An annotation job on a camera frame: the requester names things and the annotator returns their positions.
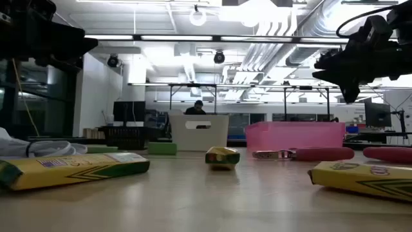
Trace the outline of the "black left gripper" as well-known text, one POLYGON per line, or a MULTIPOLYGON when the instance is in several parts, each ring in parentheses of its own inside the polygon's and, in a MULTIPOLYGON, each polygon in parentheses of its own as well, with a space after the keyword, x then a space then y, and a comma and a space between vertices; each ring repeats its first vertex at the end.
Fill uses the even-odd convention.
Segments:
POLYGON ((84 38, 80 28, 44 19, 0 19, 0 60, 71 59, 98 46, 98 40, 84 38))

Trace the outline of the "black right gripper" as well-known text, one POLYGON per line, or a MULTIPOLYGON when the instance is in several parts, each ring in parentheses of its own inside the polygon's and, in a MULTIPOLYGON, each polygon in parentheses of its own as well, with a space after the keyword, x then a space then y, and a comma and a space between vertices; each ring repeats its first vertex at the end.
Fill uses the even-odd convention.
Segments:
POLYGON ((386 20, 381 15, 366 18, 354 36, 350 49, 341 49, 334 56, 316 61, 312 76, 336 84, 346 103, 354 103, 360 93, 359 86, 370 79, 389 77, 398 79, 412 74, 412 14, 395 14, 386 20), (349 71, 331 70, 356 66, 368 78, 349 71))

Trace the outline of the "yellow green crayon box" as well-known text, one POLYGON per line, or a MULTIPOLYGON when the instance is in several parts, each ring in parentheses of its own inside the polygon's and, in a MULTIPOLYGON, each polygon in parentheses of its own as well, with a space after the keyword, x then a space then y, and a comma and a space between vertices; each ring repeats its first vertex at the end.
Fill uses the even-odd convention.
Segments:
POLYGON ((0 160, 0 188, 20 191, 145 173, 150 161, 136 153, 91 153, 0 160))
POLYGON ((412 168, 323 161, 308 175, 314 185, 412 202, 412 168))
POLYGON ((205 163, 211 170, 234 170, 240 161, 238 150, 228 147, 211 147, 205 154, 205 163))

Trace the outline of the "green eraser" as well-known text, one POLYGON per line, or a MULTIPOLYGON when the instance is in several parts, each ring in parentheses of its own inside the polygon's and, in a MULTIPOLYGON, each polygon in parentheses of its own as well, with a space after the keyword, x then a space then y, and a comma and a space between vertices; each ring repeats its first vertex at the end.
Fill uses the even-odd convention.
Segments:
POLYGON ((176 155, 177 145, 172 142, 150 142, 147 151, 150 155, 176 155))
POLYGON ((118 151, 118 147, 116 146, 106 146, 102 144, 88 144, 87 146, 87 153, 116 153, 118 151))

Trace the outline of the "black computer monitor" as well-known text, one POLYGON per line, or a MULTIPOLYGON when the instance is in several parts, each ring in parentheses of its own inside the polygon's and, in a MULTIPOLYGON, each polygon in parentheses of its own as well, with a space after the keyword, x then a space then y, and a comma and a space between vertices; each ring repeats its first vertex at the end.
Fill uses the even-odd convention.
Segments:
POLYGON ((364 109, 367 126, 391 127, 391 109, 388 104, 366 102, 364 109))
POLYGON ((128 122, 145 121, 145 101, 116 101, 113 105, 115 122, 122 122, 126 126, 128 122))

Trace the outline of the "dark desk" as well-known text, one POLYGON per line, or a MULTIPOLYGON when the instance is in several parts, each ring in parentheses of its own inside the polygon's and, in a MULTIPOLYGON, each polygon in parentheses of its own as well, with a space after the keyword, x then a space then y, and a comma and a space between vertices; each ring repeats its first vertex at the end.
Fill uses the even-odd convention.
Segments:
POLYGON ((356 135, 348 135, 344 142, 367 141, 367 142, 386 142, 387 138, 401 137, 408 139, 412 137, 412 132, 377 132, 377 133, 359 133, 356 135))

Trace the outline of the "pink plastic bin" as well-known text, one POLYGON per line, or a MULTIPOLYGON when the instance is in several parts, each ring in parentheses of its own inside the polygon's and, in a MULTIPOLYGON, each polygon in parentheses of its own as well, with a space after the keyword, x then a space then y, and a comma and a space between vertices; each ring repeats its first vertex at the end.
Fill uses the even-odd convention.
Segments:
POLYGON ((249 151, 290 148, 338 148, 346 133, 343 122, 258 122, 245 128, 249 151))

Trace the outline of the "row of wooden blocks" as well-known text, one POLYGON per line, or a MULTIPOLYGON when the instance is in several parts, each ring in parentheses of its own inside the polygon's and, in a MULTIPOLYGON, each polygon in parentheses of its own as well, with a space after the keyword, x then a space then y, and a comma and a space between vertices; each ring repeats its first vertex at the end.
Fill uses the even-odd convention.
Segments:
POLYGON ((105 139, 105 134, 98 128, 84 128, 82 136, 86 139, 105 139))

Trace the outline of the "long ceiling light bar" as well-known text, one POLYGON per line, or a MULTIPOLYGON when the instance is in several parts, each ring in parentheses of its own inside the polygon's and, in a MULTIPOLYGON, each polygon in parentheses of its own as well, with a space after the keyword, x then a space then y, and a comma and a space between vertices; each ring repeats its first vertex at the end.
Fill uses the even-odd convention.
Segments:
POLYGON ((248 35, 143 35, 143 34, 90 34, 87 38, 99 41, 145 42, 207 42, 207 43, 276 43, 276 44, 346 44, 339 37, 248 36, 248 35))

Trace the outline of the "black mesh basket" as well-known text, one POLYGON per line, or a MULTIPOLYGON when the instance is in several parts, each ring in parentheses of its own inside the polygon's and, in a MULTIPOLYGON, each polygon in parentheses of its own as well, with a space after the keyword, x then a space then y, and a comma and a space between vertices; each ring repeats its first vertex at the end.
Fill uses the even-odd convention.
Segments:
POLYGON ((104 133, 108 146, 116 146, 120 150, 145 149, 145 127, 103 126, 98 130, 104 133))

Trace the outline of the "round white ceiling lamp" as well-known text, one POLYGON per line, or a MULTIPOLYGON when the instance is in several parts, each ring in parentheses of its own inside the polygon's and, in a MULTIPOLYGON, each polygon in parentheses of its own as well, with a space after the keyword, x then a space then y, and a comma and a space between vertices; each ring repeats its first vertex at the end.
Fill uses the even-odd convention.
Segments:
POLYGON ((194 5, 193 11, 189 14, 189 22, 194 26, 202 26, 207 20, 207 14, 198 5, 194 5))

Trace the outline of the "person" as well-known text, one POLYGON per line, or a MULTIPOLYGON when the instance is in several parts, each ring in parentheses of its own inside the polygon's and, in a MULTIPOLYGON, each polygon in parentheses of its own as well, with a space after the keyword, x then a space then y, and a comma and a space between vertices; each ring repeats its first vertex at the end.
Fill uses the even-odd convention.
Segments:
POLYGON ((185 111, 186 115, 206 115, 206 112, 203 110, 203 102, 197 100, 194 103, 193 107, 187 108, 185 111))

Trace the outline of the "white plastic bin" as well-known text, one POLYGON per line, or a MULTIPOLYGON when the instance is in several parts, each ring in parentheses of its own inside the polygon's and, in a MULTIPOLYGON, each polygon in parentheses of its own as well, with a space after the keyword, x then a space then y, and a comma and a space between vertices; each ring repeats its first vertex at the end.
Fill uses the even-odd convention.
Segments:
POLYGON ((208 151, 227 145, 228 115, 171 115, 169 120, 178 151, 208 151))

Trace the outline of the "black metal rack frame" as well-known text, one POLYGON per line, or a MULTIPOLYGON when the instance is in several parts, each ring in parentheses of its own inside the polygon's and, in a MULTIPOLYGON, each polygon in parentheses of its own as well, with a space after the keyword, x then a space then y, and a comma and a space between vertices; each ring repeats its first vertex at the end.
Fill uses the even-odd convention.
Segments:
POLYGON ((167 84, 170 87, 170 94, 169 94, 169 109, 172 109, 172 98, 174 95, 173 88, 175 86, 180 87, 188 87, 188 88, 214 88, 214 92, 212 92, 212 96, 214 97, 214 114, 217 114, 217 93, 218 93, 218 87, 217 84, 205 84, 205 83, 194 83, 194 82, 188 82, 188 83, 169 83, 167 84))
POLYGON ((293 93, 295 90, 301 91, 310 91, 316 90, 326 99, 326 107, 327 107, 327 119, 328 121, 331 120, 331 113, 330 113, 330 88, 325 86, 289 86, 283 87, 283 106, 284 106, 284 121, 288 121, 288 113, 287 113, 287 97, 293 93))

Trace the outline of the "silver ceiling duct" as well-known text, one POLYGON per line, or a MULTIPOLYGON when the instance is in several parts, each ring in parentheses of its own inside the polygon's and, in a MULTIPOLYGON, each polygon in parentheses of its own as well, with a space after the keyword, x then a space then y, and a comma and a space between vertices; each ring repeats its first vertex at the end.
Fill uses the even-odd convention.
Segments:
MULTIPOLYGON (((335 26, 328 26, 327 20, 337 15, 342 0, 319 0, 318 5, 300 22, 296 17, 288 18, 285 35, 301 37, 333 37, 335 26)), ((307 58, 318 52, 304 44, 251 44, 241 63, 243 70, 269 72, 275 66, 297 68, 307 58)))

